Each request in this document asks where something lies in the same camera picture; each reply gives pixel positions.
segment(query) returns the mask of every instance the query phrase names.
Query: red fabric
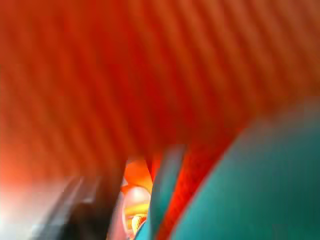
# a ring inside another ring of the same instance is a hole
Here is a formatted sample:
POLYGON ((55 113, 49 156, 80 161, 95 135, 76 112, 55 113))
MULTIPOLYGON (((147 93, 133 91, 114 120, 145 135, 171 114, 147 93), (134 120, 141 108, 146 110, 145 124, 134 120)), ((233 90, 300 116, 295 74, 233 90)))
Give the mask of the red fabric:
POLYGON ((206 176, 214 171, 222 154, 234 140, 234 135, 221 132, 211 144, 192 144, 183 159, 176 187, 170 200, 163 222, 157 232, 157 239, 168 239, 175 224, 192 201, 206 176))
POLYGON ((209 141, 318 95, 318 9, 318 0, 2 0, 0 158, 33 162, 40 178, 96 175, 108 161, 209 141))

